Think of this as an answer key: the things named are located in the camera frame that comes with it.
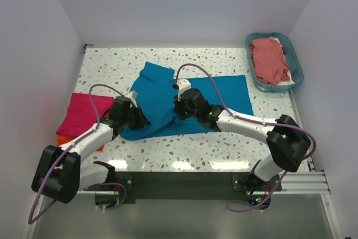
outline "clothing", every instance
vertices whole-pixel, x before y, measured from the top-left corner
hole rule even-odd
[[[100,116],[107,109],[112,108],[113,97],[99,95],[92,95],[92,97]],[[92,127],[96,120],[96,114],[88,94],[73,93],[67,108],[67,115],[57,129],[56,134],[77,137]]]
[[[68,143],[68,142],[74,140],[75,138],[77,138],[77,137],[68,137],[67,135],[63,135],[63,134],[62,134],[62,135],[59,135],[59,136],[57,137],[57,147],[61,146],[62,144],[66,144],[66,143]],[[104,147],[104,146],[99,147],[99,148],[97,149],[97,151],[103,151],[103,147]]]
[[[121,133],[121,137],[128,140],[137,140],[210,131],[202,127],[193,118],[178,119],[177,114],[174,112],[173,103],[178,91],[172,87],[175,82],[173,76],[173,69],[146,62],[131,91],[134,90],[138,93],[136,101],[151,125],[135,131],[126,128]],[[213,79],[229,108],[253,115],[244,75],[213,77]],[[221,104],[214,86],[208,78],[192,78],[189,81],[192,88],[199,89],[210,104]]]
[[[291,80],[284,48],[276,39],[256,39],[251,42],[250,52],[256,76],[261,82],[278,85],[280,81]]]

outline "orange cloth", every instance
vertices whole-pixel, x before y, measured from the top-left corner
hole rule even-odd
[[[75,138],[76,138],[76,137],[69,137],[69,136],[63,135],[63,134],[62,134],[62,135],[59,135],[59,136],[57,137],[57,147],[61,146],[62,144],[66,144],[66,143],[68,143],[68,142],[74,140]],[[103,147],[104,147],[104,146],[98,148],[97,151],[103,151]]]

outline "pink cloth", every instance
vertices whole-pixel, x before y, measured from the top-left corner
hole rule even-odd
[[[113,97],[92,95],[100,117],[113,105]],[[73,93],[66,118],[57,129],[57,135],[77,137],[87,131],[95,122],[96,114],[90,102],[90,97],[85,93]]]
[[[250,46],[253,67],[257,78],[266,84],[277,85],[289,81],[289,65],[283,47],[274,38],[255,39]]]

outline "gray floor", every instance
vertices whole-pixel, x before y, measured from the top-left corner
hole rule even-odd
[[[69,204],[54,205],[34,238],[332,238],[320,195],[275,195],[263,214],[232,213],[225,204],[139,200],[103,214],[92,194],[79,194]]]

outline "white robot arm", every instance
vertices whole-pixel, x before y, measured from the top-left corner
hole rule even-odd
[[[174,88],[178,89],[174,103],[180,119],[192,117],[206,129],[242,134],[268,145],[271,154],[256,163],[251,171],[253,188],[265,184],[283,170],[296,172],[310,148],[311,141],[304,133],[273,126],[276,123],[298,126],[287,115],[265,119],[233,110],[229,113],[221,105],[210,105],[198,89],[191,88],[187,79],[179,79]]]

